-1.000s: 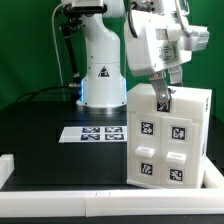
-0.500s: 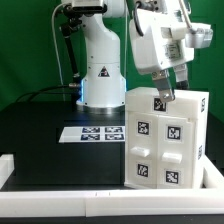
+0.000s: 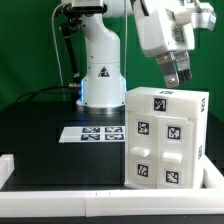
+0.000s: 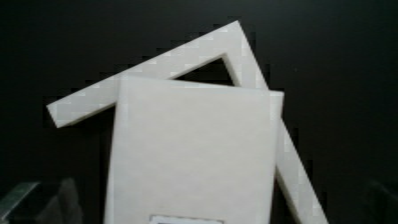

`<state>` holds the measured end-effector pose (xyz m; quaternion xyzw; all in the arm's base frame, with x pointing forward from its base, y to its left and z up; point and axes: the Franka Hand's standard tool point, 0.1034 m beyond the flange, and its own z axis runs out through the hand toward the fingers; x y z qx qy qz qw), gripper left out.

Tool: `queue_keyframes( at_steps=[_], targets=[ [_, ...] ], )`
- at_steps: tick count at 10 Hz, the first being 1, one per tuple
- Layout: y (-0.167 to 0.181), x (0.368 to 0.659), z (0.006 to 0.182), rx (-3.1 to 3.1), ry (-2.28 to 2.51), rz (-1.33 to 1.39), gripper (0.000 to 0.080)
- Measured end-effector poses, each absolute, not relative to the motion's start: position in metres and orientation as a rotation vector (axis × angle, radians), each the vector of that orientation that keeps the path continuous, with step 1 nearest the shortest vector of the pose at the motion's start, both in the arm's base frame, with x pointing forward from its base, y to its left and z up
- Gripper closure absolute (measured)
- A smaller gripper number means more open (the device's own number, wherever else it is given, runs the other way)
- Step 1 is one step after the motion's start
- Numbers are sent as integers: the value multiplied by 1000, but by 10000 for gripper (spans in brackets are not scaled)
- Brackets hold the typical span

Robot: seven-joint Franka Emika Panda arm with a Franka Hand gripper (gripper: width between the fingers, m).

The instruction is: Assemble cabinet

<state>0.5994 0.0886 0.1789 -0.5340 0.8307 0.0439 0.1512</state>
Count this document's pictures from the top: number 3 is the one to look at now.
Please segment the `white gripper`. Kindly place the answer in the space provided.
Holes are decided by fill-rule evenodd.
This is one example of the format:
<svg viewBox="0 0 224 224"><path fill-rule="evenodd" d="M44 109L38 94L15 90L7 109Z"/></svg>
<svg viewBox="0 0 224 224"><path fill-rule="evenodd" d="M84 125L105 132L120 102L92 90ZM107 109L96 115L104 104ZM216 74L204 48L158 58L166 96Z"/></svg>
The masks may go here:
<svg viewBox="0 0 224 224"><path fill-rule="evenodd" d="M179 80L190 81L187 51L195 47L191 14L178 15L185 11L179 0L136 0L133 11L141 49L146 57L157 56L166 86L174 88ZM171 51L176 51L175 57L173 53L166 53Z"/></svg>

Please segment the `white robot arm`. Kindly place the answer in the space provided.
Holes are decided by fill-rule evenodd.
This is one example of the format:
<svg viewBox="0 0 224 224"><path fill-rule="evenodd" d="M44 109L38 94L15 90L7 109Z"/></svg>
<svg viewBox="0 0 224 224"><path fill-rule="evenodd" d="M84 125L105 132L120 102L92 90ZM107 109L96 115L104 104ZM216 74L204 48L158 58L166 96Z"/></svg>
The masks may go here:
<svg viewBox="0 0 224 224"><path fill-rule="evenodd" d="M177 87L191 78L188 52L194 48L193 5L185 0L61 0L68 18L66 32L81 29L86 44L87 71L79 85L78 108L114 113L126 104L126 78L120 68L120 39L105 18L135 19L141 49L157 59L166 86Z"/></svg>

